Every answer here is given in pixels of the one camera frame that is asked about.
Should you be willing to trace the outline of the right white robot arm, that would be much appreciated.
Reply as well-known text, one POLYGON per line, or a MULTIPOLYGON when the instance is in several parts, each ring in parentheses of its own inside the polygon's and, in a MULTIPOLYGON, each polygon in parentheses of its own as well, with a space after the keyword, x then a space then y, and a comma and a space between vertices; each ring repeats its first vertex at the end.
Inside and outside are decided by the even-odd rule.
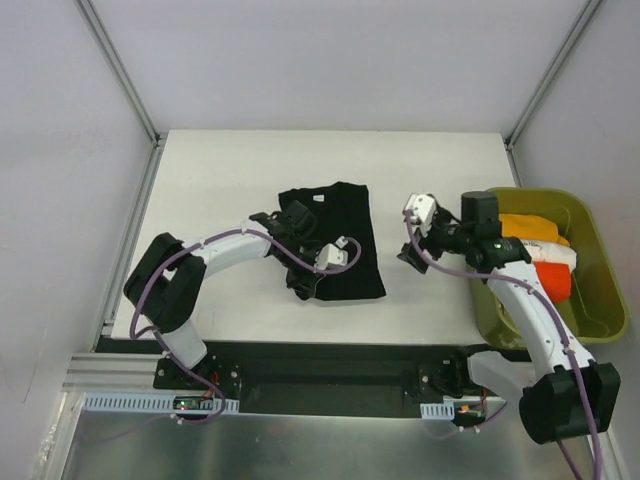
POLYGON ((424 273, 483 281, 519 330, 533 365, 526 374, 493 350, 469 353, 450 369, 452 387, 473 394, 484 387, 518 407, 529 437, 538 444, 590 435, 610 425, 620 376, 598 363, 570 331, 544 291, 522 242, 505 237, 497 197, 488 191, 461 196, 455 217, 431 194, 413 193, 403 210, 409 240, 398 259, 424 273), (455 272, 438 264, 444 253, 460 255, 455 272))

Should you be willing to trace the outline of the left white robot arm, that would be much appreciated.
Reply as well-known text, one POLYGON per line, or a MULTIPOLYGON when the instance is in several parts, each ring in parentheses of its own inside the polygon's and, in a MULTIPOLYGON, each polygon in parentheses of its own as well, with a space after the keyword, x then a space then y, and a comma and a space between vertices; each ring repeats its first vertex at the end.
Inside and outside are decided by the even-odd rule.
POLYGON ((176 375, 188 388, 204 387, 211 365, 192 321, 205 279, 245 261, 275 257, 286 269, 287 286, 305 298, 329 267, 331 244, 312 237, 317 221, 299 202, 283 211, 255 213, 209 240, 184 241, 168 232, 156 236, 127 279, 123 293, 179 361, 176 375))

